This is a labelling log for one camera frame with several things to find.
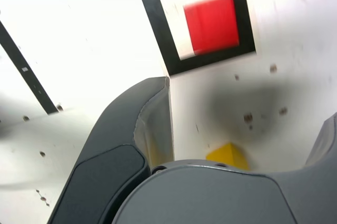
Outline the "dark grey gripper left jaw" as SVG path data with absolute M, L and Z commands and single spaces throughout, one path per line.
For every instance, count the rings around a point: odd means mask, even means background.
M 94 124 L 49 223 L 111 223 L 126 197 L 173 161 L 170 80 L 152 77 L 130 87 Z

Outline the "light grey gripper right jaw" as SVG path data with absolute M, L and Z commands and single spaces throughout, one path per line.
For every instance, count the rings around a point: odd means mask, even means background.
M 114 223 L 336 223 L 336 116 L 306 165 L 256 173 L 178 163 L 142 182 Z

